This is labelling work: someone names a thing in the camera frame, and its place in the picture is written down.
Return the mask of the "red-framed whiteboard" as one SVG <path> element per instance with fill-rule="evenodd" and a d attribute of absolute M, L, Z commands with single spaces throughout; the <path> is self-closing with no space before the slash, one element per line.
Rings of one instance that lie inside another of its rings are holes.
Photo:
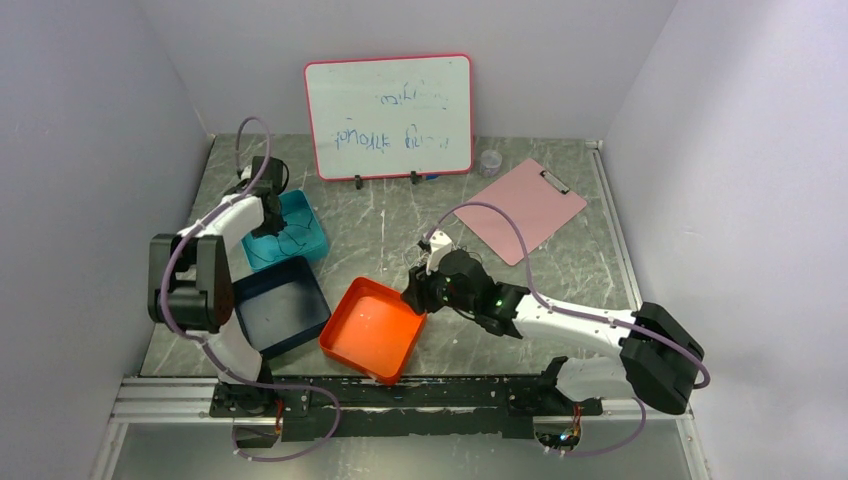
<path fill-rule="evenodd" d="M 308 63 L 318 176 L 347 181 L 468 172 L 472 62 L 465 54 Z"/>

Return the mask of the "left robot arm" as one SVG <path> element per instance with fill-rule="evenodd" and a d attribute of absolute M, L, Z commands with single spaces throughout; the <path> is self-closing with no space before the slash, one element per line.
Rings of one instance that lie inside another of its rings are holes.
<path fill-rule="evenodd" d="M 237 403 L 261 416 L 275 406 L 277 388 L 267 362 L 238 321 L 228 254 L 247 236 L 283 231 L 280 196 L 289 168 L 280 159 L 256 156 L 239 177 L 191 226 L 151 239 L 147 312 L 153 322 L 198 346 L 219 380 L 237 393 Z"/>

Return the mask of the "pink clipboard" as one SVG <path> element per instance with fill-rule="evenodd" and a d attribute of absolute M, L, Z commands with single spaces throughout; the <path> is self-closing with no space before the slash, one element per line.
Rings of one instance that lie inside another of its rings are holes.
<path fill-rule="evenodd" d="M 551 170 L 526 159 L 458 209 L 456 217 L 507 265 L 524 258 L 512 227 L 526 250 L 539 247 L 587 206 L 587 201 Z"/>

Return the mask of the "dark blue square tray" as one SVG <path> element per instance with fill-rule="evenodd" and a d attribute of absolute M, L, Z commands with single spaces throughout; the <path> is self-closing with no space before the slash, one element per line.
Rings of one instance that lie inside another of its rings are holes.
<path fill-rule="evenodd" d="M 316 276 L 302 256 L 246 276 L 233 288 L 241 329 L 265 360 L 317 338 L 331 317 Z"/>

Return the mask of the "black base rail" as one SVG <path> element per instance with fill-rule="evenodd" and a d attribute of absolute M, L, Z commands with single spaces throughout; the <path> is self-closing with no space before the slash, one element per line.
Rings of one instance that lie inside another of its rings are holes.
<path fill-rule="evenodd" d="M 219 383 L 208 414 L 241 425 L 279 422 L 284 442 L 334 437 L 499 434 L 531 439 L 543 417 L 602 414 L 541 374 L 408 376 L 392 386 L 359 376 L 278 376 L 279 389 Z"/>

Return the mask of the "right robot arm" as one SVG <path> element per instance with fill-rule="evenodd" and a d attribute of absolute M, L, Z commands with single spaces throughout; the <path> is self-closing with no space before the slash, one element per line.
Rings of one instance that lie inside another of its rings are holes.
<path fill-rule="evenodd" d="M 556 340 L 593 353 L 550 362 L 553 378 L 541 385 L 539 398 L 553 414 L 584 400 L 634 397 L 680 415 L 706 379 L 699 372 L 702 347 L 663 306 L 605 310 L 554 301 L 494 280 L 463 250 L 446 254 L 435 268 L 411 268 L 401 298 L 417 314 L 449 308 L 495 336 Z"/>

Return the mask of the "teal square tray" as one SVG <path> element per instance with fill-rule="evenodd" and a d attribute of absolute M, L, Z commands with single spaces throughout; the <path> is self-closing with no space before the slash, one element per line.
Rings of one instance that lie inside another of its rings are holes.
<path fill-rule="evenodd" d="M 291 190 L 282 193 L 280 200 L 286 222 L 284 230 L 278 236 L 254 238 L 248 234 L 242 239 L 247 263 L 253 272 L 293 257 L 315 263 L 329 253 L 327 237 L 305 193 Z"/>

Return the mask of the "clear jar of paperclips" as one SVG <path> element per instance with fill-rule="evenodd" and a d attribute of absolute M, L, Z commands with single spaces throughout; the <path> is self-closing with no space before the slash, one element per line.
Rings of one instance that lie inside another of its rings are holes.
<path fill-rule="evenodd" d="M 502 167 L 503 157 L 496 150 L 484 150 L 479 157 L 479 173 L 484 178 L 496 176 Z"/>

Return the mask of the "orange square tray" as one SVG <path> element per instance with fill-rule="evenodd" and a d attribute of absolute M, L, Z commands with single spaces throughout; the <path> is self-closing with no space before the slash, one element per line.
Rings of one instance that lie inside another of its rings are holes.
<path fill-rule="evenodd" d="M 427 322 L 401 294 L 366 277 L 354 279 L 319 335 L 328 358 L 383 385 L 401 378 Z"/>

